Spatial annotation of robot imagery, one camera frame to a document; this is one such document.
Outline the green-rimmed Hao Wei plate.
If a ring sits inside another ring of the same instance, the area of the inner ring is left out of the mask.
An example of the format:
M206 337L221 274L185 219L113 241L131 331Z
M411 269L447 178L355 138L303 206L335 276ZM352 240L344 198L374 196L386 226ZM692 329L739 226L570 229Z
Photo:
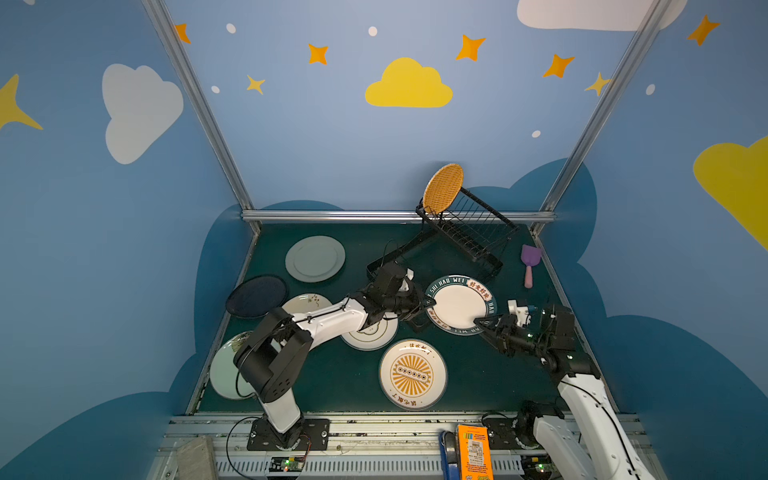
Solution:
M497 314L498 306L490 289L466 275L447 275L432 282L426 295L435 304L427 309L434 325L456 336L473 336L481 332L476 318Z

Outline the woven bamboo plate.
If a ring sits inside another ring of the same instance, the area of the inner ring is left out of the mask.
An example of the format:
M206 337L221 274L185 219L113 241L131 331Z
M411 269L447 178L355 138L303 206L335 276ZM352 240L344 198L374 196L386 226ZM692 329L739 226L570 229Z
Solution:
M430 179L424 195L422 206L424 210L438 215L448 209L463 187L464 171L456 163L441 167Z

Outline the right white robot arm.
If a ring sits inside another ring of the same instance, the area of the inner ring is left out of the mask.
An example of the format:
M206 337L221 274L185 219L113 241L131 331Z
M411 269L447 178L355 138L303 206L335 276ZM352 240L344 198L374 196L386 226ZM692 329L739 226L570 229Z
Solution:
M537 358L579 427L575 439L556 406L527 402L515 421L515 439L542 447L563 479L651 479L653 474L631 444L608 399L592 358L576 349L576 319L565 306L540 312L534 333L511 314L474 320L480 335L501 354Z

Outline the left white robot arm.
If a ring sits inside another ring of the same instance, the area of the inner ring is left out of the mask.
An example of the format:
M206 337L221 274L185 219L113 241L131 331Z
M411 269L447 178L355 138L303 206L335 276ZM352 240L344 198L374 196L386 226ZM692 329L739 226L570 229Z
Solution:
M266 313L233 363L263 408L268 440L280 449L301 441L304 416L293 387L313 348L371 327L387 313L409 321L435 305L434 298L413 281L413 272L392 261L381 266L364 289L329 307L298 316L281 307Z

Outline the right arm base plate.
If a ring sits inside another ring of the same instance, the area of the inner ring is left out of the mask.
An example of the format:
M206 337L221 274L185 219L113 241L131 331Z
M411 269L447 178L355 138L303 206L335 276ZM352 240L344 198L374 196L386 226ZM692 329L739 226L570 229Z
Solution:
M523 450L515 431L515 419L500 413L490 413L481 417L481 424L488 431L489 445L492 450Z

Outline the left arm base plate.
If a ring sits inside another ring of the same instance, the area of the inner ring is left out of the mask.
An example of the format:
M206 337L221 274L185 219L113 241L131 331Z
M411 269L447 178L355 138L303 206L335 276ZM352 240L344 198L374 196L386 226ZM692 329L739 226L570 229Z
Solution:
M253 422L246 448L248 451L325 451L329 432L329 419L302 418L286 433L278 433L263 415Z

